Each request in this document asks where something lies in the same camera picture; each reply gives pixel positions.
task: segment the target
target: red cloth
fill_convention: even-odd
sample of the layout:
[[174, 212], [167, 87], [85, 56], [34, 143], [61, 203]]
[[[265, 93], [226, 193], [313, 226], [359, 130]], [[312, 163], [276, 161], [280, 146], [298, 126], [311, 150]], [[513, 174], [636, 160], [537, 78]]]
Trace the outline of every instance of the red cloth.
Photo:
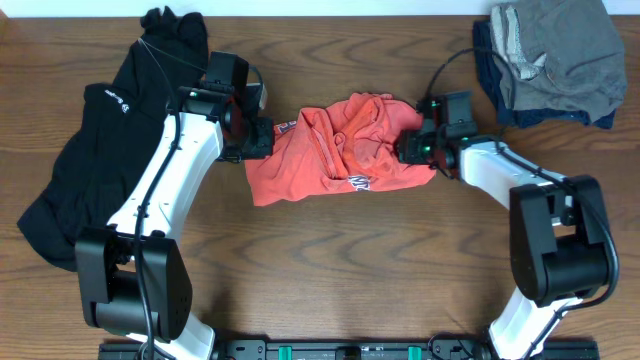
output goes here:
[[253, 202], [426, 184], [435, 171], [400, 164], [394, 150], [402, 130], [421, 124], [411, 106], [391, 95], [353, 94], [327, 109], [304, 108], [297, 122], [275, 126], [272, 156], [245, 161]]

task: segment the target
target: gray towel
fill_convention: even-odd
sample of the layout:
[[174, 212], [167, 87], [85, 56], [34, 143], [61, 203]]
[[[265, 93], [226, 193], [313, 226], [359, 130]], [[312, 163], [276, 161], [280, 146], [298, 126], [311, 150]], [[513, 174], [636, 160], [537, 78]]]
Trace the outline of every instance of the gray towel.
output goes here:
[[[547, 54], [542, 73], [518, 81], [516, 110], [583, 110], [593, 122], [622, 104], [627, 90], [624, 44], [601, 0], [527, 0], [513, 6], [527, 61]], [[508, 104], [508, 70], [499, 68]]]

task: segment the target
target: black garment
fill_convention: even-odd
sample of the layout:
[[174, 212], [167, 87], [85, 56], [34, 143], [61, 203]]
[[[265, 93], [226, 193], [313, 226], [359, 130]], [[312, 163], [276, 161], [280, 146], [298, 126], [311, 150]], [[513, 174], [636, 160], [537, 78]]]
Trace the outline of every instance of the black garment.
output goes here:
[[[473, 46], [485, 49], [492, 48], [491, 24], [488, 21], [476, 21], [473, 24]], [[500, 80], [502, 72], [495, 64], [493, 55], [487, 53], [476, 53], [476, 70], [480, 86], [487, 94], [493, 106], [498, 112], [498, 124], [514, 125], [520, 128], [527, 128], [541, 123], [546, 119], [561, 119], [579, 121], [585, 126], [591, 125], [589, 114], [586, 111], [564, 111], [555, 109], [533, 109], [512, 111], [508, 109], [500, 90]], [[611, 129], [616, 111], [604, 116], [593, 123], [602, 129]]]
[[[207, 32], [199, 13], [176, 18], [169, 8], [140, 20], [142, 39], [207, 67]], [[193, 86], [203, 72], [153, 49], [173, 88]], [[82, 126], [58, 156], [51, 182], [18, 221], [34, 250], [75, 271], [74, 245], [85, 226], [102, 227], [124, 204], [162, 136], [169, 92], [158, 66], [137, 41], [112, 85], [85, 88]]]

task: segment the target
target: folded clothing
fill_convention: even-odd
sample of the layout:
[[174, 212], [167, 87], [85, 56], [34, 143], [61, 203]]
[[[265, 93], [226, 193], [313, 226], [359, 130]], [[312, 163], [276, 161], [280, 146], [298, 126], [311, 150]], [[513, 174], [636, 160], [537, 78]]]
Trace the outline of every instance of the folded clothing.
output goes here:
[[[206, 68], [207, 33], [200, 14], [182, 19], [166, 8], [141, 19], [142, 39]], [[154, 54], [174, 88], [192, 86], [202, 71]], [[85, 226], [103, 227], [124, 204], [162, 136], [169, 97], [158, 66], [138, 42], [112, 85], [85, 88], [80, 130], [58, 156], [51, 182], [18, 221], [33, 249], [49, 263], [75, 271], [74, 245]]]
[[[622, 104], [627, 89], [624, 43], [601, 0], [518, 1], [503, 6], [502, 19], [506, 17], [508, 25], [501, 26], [502, 39], [512, 65], [505, 69], [497, 64], [505, 103], [510, 103], [512, 91], [507, 72], [523, 70], [521, 64], [532, 69], [530, 65], [541, 65], [543, 59], [539, 75], [518, 81], [515, 110], [584, 111], [594, 122]], [[514, 62], [510, 53], [518, 60]]]
[[[476, 21], [473, 24], [473, 46], [491, 49], [492, 36], [490, 22]], [[565, 111], [549, 108], [519, 111], [508, 109], [500, 89], [500, 81], [503, 78], [503, 74], [498, 69], [493, 56], [491, 54], [477, 52], [475, 54], [475, 60], [478, 81], [498, 113], [499, 124], [527, 128], [537, 125], [546, 119], [561, 119], [578, 121], [585, 126], [591, 125], [589, 114], [586, 111]], [[615, 114], [616, 110], [613, 110], [609, 115], [603, 116], [593, 122], [593, 125], [602, 129], [611, 129], [613, 127]]]
[[304, 108], [297, 122], [275, 126], [271, 157], [245, 161], [253, 202], [426, 184], [435, 172], [400, 164], [394, 150], [402, 130], [421, 124], [411, 106], [391, 95], [353, 94], [327, 109]]

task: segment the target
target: wooden table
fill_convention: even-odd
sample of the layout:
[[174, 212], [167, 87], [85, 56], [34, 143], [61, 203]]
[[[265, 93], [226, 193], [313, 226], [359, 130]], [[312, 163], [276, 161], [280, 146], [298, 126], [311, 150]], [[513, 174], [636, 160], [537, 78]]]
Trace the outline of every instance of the wooden table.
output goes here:
[[[257, 65], [268, 114], [295, 120], [353, 92], [414, 104], [433, 72], [471, 45], [475, 17], [210, 18], [210, 49]], [[615, 296], [570, 314], [555, 336], [594, 337], [607, 359], [637, 358], [640, 342], [640, 18], [616, 17], [629, 91], [613, 131], [548, 121], [507, 134], [526, 158], [605, 192], [622, 265]], [[76, 274], [54, 268], [15, 223], [46, 186], [82, 118], [84, 86], [110, 82], [138, 20], [11, 20], [0, 43], [0, 358], [91, 359], [114, 339], [82, 318]], [[472, 89], [474, 115], [495, 131], [471, 56], [438, 92]], [[229, 206], [230, 203], [241, 204]], [[439, 176], [388, 193], [352, 193], [253, 207], [242, 165], [205, 177], [182, 256], [193, 311], [215, 328], [274, 339], [426, 338], [477, 333], [514, 288], [507, 212], [488, 195]]]

